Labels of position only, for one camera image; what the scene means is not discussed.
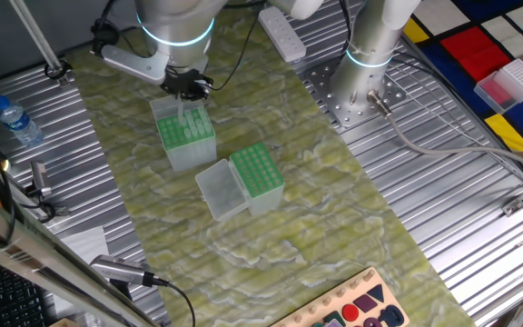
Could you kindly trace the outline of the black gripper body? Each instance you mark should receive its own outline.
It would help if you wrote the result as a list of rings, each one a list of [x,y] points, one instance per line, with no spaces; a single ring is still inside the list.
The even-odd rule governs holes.
[[[197,69],[180,72],[174,67],[166,67],[160,87],[165,92],[197,92],[199,87],[210,85],[211,79]]]

